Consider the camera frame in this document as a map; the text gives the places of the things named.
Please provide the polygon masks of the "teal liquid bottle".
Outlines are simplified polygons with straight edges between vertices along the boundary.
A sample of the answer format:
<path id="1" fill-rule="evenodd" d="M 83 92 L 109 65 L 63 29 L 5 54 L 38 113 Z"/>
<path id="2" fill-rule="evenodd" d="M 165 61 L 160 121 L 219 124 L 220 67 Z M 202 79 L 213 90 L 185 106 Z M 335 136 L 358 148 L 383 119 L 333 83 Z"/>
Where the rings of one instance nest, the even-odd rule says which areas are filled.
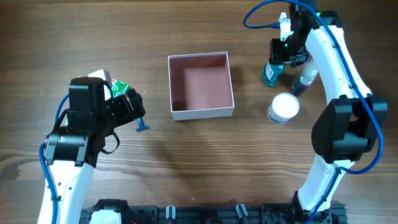
<path id="1" fill-rule="evenodd" d="M 264 83 L 268 87 L 273 87 L 276 84 L 276 81 L 280 74 L 283 73 L 285 66 L 284 65 L 272 65 L 267 62 L 262 69 L 262 77 Z"/>

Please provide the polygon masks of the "clear spray bottle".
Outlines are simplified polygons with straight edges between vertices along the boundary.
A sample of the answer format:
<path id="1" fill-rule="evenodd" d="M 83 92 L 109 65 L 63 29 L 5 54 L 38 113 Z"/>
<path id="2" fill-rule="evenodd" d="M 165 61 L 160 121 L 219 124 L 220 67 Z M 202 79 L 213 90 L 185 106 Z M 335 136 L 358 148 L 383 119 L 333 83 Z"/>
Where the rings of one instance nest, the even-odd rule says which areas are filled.
<path id="1" fill-rule="evenodd" d="M 305 62 L 300 73 L 293 80 L 292 94 L 300 96 L 314 82 L 318 73 L 319 70 L 313 58 Z"/>

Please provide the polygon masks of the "white lidded jar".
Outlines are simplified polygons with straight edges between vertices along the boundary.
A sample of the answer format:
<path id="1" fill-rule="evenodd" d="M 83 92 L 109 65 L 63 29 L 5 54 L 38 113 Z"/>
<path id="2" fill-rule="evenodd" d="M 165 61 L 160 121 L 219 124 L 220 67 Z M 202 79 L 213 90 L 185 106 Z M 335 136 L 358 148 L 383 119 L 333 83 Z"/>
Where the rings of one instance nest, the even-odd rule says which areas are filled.
<path id="1" fill-rule="evenodd" d="M 280 93 L 272 100 L 267 115 L 271 121 L 277 124 L 285 124 L 298 114 L 299 109 L 300 103 L 294 95 Z"/>

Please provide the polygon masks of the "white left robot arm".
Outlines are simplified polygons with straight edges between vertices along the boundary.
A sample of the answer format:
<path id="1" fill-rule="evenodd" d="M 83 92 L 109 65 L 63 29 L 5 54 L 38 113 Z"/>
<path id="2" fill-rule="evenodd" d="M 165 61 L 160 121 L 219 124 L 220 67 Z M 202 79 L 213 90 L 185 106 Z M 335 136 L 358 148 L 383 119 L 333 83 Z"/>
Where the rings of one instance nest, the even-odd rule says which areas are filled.
<path id="1" fill-rule="evenodd" d="M 71 80 L 67 109 L 58 108 L 53 130 L 39 149 L 46 179 L 39 223 L 78 223 L 84 197 L 93 178 L 106 137 L 117 137 L 115 128 L 141 118 L 146 111 L 142 96 L 130 89 L 105 98 L 111 85 L 98 77 Z"/>

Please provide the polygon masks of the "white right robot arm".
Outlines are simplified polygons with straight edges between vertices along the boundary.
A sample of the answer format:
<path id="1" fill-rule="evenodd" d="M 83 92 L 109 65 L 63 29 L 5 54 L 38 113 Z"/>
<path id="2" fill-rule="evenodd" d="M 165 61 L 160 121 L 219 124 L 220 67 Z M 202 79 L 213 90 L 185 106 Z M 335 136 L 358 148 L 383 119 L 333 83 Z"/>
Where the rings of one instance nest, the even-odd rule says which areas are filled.
<path id="1" fill-rule="evenodd" d="M 371 170 L 384 149 L 384 98 L 373 96 L 359 76 L 335 11 L 318 11 L 315 1 L 289 1 L 290 21 L 279 22 L 282 36 L 271 42 L 270 63 L 296 67 L 313 60 L 327 106 L 312 128 L 316 153 L 310 173 L 295 194 L 301 220 L 319 219 L 346 173 Z"/>

